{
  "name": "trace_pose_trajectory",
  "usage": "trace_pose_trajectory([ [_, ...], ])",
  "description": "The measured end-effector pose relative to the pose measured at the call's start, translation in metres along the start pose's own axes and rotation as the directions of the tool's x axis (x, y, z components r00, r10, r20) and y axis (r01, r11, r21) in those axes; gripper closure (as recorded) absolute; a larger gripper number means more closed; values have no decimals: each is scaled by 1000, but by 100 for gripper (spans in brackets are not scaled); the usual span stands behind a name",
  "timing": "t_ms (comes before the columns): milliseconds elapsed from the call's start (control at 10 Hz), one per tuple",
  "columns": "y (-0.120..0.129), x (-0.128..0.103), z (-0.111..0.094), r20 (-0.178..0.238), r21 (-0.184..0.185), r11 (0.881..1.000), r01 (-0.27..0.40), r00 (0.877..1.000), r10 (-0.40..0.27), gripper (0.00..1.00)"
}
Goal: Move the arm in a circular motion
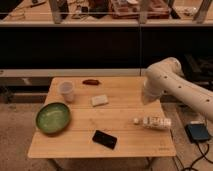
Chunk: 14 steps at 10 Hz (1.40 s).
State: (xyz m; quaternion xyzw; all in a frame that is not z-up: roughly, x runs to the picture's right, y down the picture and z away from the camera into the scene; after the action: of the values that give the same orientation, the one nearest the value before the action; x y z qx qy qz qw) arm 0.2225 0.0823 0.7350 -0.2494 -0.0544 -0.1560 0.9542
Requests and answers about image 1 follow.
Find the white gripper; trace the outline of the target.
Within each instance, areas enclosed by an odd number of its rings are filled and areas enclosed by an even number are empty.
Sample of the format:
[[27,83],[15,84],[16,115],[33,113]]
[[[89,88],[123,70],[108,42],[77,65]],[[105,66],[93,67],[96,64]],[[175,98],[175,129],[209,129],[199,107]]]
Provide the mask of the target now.
[[144,105],[152,103],[161,97],[161,91],[151,86],[142,87],[141,100]]

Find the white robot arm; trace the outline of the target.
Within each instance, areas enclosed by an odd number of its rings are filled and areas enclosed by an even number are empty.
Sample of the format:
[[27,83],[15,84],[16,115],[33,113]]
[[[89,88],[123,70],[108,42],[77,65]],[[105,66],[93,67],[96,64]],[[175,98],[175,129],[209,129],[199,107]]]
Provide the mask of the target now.
[[145,70],[142,102],[149,104],[166,91],[213,122],[213,92],[186,81],[180,76],[180,62],[169,57]]

